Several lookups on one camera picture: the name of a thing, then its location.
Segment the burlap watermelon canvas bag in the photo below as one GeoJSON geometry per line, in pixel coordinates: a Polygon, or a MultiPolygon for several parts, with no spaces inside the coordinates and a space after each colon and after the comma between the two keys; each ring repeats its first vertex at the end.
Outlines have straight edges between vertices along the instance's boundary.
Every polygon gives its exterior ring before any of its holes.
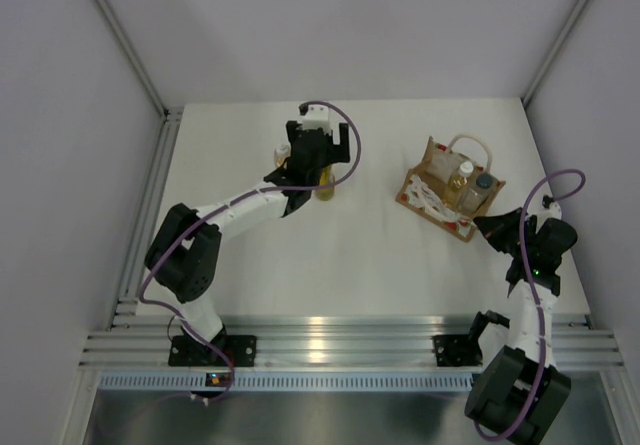
{"type": "Polygon", "coordinates": [[[472,134],[458,134],[443,144],[428,140],[421,161],[407,172],[396,201],[463,242],[470,241],[477,226],[473,220],[488,211],[505,185],[492,170],[489,145],[472,134]],[[460,141],[476,143],[484,151],[482,161],[462,153],[460,141]]]}

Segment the red cap yellow bottle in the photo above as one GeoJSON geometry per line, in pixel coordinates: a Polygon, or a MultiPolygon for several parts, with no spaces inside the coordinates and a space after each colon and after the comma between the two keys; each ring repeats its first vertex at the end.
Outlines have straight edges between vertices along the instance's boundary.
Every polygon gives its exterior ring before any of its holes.
{"type": "Polygon", "coordinates": [[[318,200],[328,201],[333,198],[335,194],[334,181],[335,175],[332,166],[329,165],[322,170],[320,175],[319,188],[315,191],[315,196],[318,200]]]}

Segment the white cap amber bottle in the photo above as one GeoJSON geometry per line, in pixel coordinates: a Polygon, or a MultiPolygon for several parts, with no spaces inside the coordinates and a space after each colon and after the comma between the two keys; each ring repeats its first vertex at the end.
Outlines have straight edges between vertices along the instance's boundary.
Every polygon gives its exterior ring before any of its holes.
{"type": "Polygon", "coordinates": [[[283,166],[286,162],[286,160],[289,158],[291,153],[291,146],[289,143],[282,143],[279,144],[275,149],[274,149],[274,164],[276,168],[280,168],[281,166],[283,166]]]}
{"type": "Polygon", "coordinates": [[[471,161],[464,161],[451,175],[444,195],[444,200],[449,208],[455,209],[457,207],[460,196],[468,185],[474,169],[474,164],[471,161]]]}

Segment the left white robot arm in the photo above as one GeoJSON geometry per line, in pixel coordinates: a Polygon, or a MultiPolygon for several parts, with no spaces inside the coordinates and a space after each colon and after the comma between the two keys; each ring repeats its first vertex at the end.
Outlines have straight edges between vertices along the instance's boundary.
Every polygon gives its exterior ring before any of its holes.
{"type": "Polygon", "coordinates": [[[207,302],[224,241],[269,221],[287,217],[322,190],[322,171],[336,163],[359,164],[362,144],[350,123],[339,125],[339,142],[322,128],[286,124],[291,154],[254,188],[217,205],[190,208],[178,203],[167,212],[144,259],[148,275],[139,301],[170,310],[192,341],[191,352],[207,365],[226,351],[226,329],[207,302]]]}

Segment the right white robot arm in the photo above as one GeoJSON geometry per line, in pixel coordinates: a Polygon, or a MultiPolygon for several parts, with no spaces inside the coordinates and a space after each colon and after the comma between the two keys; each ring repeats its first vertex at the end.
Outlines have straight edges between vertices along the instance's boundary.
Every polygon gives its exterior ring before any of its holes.
{"type": "Polygon", "coordinates": [[[467,354],[482,365],[465,414],[489,438],[539,444],[571,391],[570,378],[557,369],[551,331],[560,295],[557,270],[578,235],[558,204],[521,213],[474,220],[489,245],[512,262],[507,314],[477,313],[465,338],[467,354]]]}

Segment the grey cap clear bottle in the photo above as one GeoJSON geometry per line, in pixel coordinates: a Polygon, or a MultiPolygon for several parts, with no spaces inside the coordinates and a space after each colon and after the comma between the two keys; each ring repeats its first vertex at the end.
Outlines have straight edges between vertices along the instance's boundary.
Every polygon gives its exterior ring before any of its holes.
{"type": "Polygon", "coordinates": [[[466,216],[474,215],[489,197],[495,185],[496,180],[491,174],[480,173],[474,181],[469,183],[461,196],[458,203],[459,212],[466,216]]]}

